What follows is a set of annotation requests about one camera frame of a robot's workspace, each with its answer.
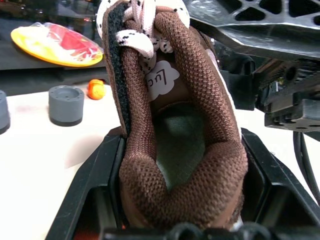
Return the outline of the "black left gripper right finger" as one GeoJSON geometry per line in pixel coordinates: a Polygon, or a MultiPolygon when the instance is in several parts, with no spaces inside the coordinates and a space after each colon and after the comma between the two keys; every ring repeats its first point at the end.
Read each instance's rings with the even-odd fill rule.
{"type": "Polygon", "coordinates": [[[295,175],[253,132],[243,128],[248,157],[241,212],[244,240],[318,240],[320,208],[295,175]]]}

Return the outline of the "lattice finger of the black right gripper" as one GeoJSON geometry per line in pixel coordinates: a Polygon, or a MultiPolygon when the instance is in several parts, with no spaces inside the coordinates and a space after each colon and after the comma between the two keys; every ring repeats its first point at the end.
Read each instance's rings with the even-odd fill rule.
{"type": "Polygon", "coordinates": [[[190,24],[237,53],[320,59],[318,0],[186,0],[190,24]]]}

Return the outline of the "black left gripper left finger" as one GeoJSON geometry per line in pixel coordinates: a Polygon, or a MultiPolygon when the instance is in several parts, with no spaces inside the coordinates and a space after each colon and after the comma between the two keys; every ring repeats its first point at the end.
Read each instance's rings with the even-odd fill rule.
{"type": "Polygon", "coordinates": [[[47,240],[100,240],[105,229],[127,226],[119,183],[126,141],[119,127],[111,129],[77,170],[47,240]]]}

